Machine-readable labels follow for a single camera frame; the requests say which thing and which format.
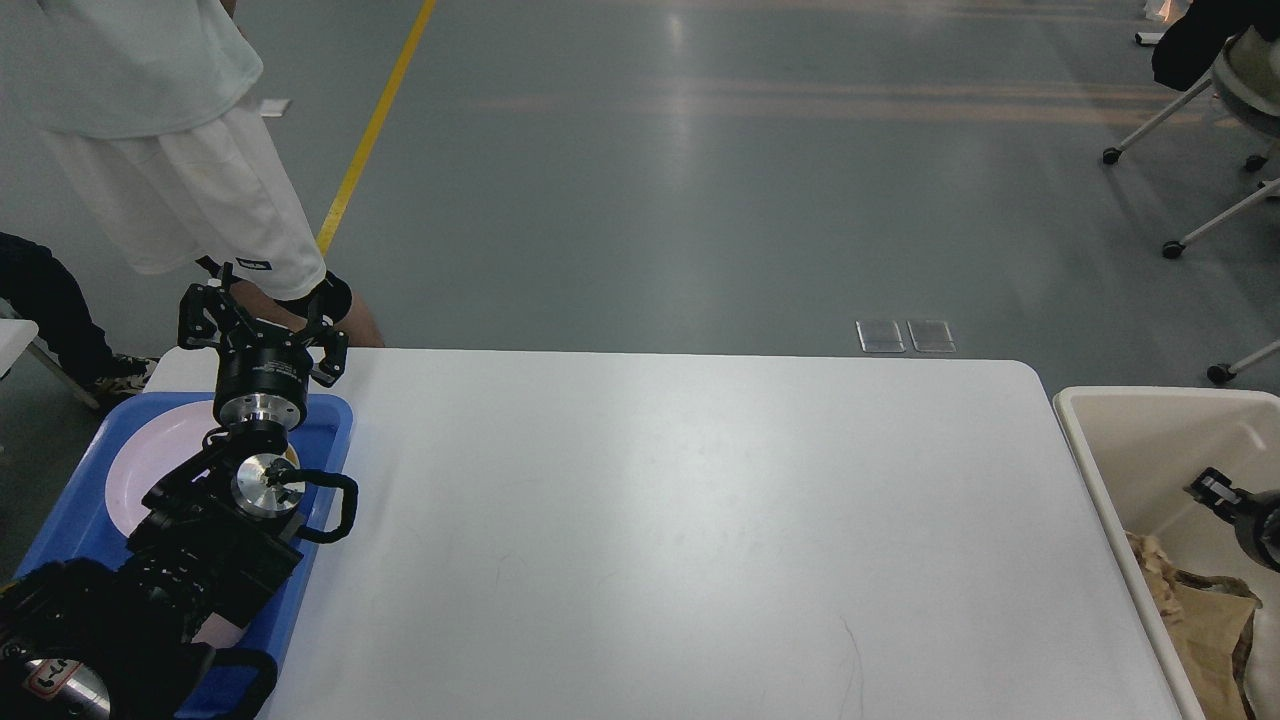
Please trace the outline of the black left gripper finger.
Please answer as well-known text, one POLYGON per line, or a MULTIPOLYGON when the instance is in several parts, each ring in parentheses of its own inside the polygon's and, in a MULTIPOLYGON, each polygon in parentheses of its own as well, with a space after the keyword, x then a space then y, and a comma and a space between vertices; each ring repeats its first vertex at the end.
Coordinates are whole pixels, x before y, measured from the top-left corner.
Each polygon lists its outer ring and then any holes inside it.
POLYGON ((308 369, 310 377, 321 387, 332 388, 346 373, 349 337, 338 331, 323 314, 311 313, 301 331, 294 333, 294 345, 302 350, 320 347, 321 357, 308 369))
POLYGON ((241 351, 259 347, 261 332, 230 291, 236 281, 229 263, 205 284, 191 284, 179 302, 177 346, 183 350, 241 351))

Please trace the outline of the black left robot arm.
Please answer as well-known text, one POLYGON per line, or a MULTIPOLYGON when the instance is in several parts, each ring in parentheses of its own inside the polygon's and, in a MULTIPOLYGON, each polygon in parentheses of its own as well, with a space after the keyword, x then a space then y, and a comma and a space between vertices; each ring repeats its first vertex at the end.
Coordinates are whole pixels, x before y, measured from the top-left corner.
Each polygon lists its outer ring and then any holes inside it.
POLYGON ((174 719, 215 667, 253 671, 229 719, 255 717, 274 691, 269 652, 198 632, 215 616, 251 623, 302 561, 297 542, 353 529, 357 483, 285 457, 310 380, 335 384, 349 341, 320 290, 294 302, 305 325, 291 331, 251 316, 232 281, 224 265, 180 301, 179 346, 218 351, 216 425, 143 497, 128 559, 46 562, 4 587, 4 717, 174 719))

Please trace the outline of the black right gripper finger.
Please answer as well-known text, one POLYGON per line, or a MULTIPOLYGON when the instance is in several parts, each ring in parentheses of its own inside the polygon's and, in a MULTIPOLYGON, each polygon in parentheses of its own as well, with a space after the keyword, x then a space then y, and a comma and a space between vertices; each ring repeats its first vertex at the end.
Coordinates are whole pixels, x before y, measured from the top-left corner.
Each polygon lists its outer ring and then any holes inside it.
POLYGON ((1235 525, 1251 511, 1251 492, 1233 484, 1217 468, 1206 468, 1185 492, 1217 519, 1235 525))

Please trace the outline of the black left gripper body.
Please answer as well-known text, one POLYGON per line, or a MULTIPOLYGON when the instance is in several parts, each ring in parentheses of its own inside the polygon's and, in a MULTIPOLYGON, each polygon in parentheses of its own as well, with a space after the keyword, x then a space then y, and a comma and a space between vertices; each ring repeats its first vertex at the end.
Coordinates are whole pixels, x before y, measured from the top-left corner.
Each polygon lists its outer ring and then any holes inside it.
POLYGON ((311 355, 301 347, 219 348, 212 415, 221 427, 274 421, 294 429, 307 416, 311 355))

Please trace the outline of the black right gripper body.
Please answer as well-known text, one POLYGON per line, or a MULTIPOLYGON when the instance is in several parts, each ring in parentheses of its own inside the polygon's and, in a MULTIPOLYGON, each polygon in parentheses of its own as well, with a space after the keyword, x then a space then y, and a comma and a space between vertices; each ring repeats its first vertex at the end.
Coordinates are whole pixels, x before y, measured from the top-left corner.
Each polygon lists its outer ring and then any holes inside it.
POLYGON ((1279 492, 1240 491, 1235 505, 1234 534, 1245 555, 1272 571, 1279 571, 1279 492))

